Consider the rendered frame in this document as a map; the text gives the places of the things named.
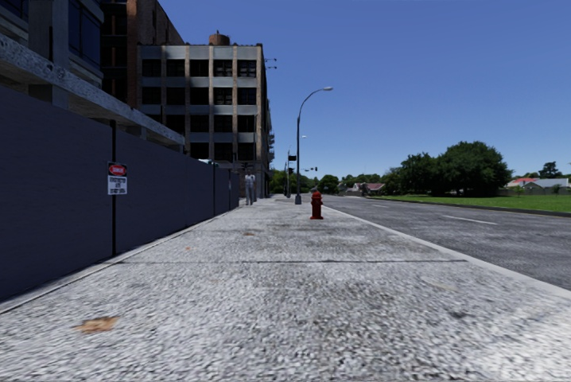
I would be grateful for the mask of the red brick building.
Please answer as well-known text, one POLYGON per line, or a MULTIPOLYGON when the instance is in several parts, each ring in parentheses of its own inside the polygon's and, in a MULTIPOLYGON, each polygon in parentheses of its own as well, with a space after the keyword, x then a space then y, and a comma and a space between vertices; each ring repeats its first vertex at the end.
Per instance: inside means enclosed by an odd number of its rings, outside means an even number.
POLYGON ((143 59, 145 46, 183 45, 184 40, 158 0, 100 0, 102 89, 137 108, 142 77, 161 76, 161 60, 143 59))

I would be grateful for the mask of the grey concrete building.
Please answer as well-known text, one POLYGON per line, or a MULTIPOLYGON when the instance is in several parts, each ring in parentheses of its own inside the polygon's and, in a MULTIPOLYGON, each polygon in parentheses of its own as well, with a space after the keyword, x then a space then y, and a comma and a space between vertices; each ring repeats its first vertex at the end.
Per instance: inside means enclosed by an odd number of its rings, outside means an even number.
POLYGON ((0 0, 0 85, 181 151, 158 117, 102 89, 100 0, 0 0))

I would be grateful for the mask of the pale low house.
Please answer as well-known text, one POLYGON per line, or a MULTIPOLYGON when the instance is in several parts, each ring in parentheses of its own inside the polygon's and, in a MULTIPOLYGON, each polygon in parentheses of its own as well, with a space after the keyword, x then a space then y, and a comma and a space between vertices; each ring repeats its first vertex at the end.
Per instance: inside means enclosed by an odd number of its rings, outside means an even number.
POLYGON ((507 188, 521 186, 524 189, 551 190, 554 186, 559 186, 560 190, 571 190, 571 181, 568 178, 532 178, 521 177, 506 184, 507 188))

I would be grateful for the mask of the red roofed house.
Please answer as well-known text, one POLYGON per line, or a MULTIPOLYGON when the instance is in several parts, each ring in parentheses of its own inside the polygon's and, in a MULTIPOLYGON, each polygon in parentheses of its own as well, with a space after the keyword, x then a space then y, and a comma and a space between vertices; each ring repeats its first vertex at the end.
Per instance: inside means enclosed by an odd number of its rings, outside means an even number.
POLYGON ((348 192, 359 194, 360 196, 366 195, 379 195, 385 188, 383 183, 355 183, 348 192))

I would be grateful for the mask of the traffic light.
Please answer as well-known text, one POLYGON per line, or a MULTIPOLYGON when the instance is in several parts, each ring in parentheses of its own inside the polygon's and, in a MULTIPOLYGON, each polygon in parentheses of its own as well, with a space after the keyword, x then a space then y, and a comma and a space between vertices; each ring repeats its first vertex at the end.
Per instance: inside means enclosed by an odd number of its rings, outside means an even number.
MULTIPOLYGON (((288 157, 284 167, 283 193, 290 198, 297 193, 297 171, 295 169, 295 161, 297 157, 288 152, 288 157)), ((315 181, 310 177, 301 175, 301 192, 307 193, 314 187, 315 181)))

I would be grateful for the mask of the grey street lamp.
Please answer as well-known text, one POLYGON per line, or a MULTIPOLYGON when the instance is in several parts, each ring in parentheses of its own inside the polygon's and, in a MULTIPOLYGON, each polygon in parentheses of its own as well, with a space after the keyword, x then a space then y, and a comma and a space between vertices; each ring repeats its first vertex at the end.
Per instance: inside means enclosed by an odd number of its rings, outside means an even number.
POLYGON ((301 112, 302 112, 302 108, 304 107, 306 101, 313 96, 314 94, 318 93, 318 92, 330 92, 333 90, 333 87, 328 86, 328 87, 323 87, 320 89, 317 89, 313 92, 311 92, 301 103, 301 106, 299 108, 299 112, 297 115, 297 193, 295 196, 295 204, 296 205, 301 205, 302 204, 302 200, 301 200, 301 170, 300 170, 300 162, 301 162, 301 155, 300 155, 300 139, 301 139, 301 134, 300 134, 300 121, 301 121, 301 112))

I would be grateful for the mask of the tan concrete building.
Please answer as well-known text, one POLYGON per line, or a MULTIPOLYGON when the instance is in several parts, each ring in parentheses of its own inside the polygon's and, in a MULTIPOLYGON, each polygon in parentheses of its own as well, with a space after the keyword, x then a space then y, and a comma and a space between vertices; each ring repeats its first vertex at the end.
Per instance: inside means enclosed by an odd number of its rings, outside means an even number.
POLYGON ((256 179, 269 195, 274 132, 262 44, 214 33, 206 45, 143 45, 138 50, 141 111, 185 138, 185 153, 256 179))

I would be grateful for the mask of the red and white warning sign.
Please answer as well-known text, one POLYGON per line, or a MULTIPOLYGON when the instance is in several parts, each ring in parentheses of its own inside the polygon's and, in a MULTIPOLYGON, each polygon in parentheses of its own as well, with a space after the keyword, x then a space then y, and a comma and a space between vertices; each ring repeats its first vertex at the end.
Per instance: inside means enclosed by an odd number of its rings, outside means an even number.
POLYGON ((127 166, 122 163, 107 163, 107 194, 111 196, 127 194, 127 166))

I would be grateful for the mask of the dark blue hoarding fence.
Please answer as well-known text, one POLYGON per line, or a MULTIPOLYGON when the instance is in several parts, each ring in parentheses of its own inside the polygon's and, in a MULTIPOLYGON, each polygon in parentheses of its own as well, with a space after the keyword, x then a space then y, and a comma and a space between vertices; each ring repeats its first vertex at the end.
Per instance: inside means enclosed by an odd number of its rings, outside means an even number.
POLYGON ((0 301, 238 202, 234 173, 0 85, 0 301))

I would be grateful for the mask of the trees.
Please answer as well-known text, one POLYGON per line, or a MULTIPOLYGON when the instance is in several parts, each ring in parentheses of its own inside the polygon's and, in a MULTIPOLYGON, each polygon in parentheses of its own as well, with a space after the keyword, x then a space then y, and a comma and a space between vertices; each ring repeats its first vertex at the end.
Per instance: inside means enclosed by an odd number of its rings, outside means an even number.
POLYGON ((436 157, 407 157, 383 177, 386 195, 423 194, 488 197, 507 184, 512 170, 498 150, 484 142, 458 142, 436 157))
MULTIPOLYGON (((317 188, 321 193, 337 193, 339 183, 339 179, 332 175, 325 175, 321 179, 311 179, 302 174, 301 193, 308 193, 311 188, 317 188)), ((269 183, 270 193, 283 194, 287 189, 291 195, 297 193, 297 175, 289 174, 286 170, 274 170, 269 183)))

